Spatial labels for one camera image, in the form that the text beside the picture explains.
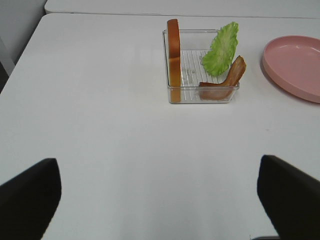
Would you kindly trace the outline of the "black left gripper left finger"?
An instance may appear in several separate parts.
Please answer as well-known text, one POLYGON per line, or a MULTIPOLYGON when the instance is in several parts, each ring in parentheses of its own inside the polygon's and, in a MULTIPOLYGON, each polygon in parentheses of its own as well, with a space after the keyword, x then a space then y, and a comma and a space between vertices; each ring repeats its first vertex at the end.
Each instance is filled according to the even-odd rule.
POLYGON ((0 186, 0 238, 40 240, 61 200, 58 162, 46 158, 0 186))

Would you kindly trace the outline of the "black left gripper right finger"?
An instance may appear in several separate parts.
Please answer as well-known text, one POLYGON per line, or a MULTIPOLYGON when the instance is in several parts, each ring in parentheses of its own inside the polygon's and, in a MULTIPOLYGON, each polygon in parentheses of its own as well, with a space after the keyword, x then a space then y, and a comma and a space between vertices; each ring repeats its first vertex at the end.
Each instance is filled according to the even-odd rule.
POLYGON ((264 155, 257 195, 280 239, 320 238, 319 180, 275 155, 264 155))

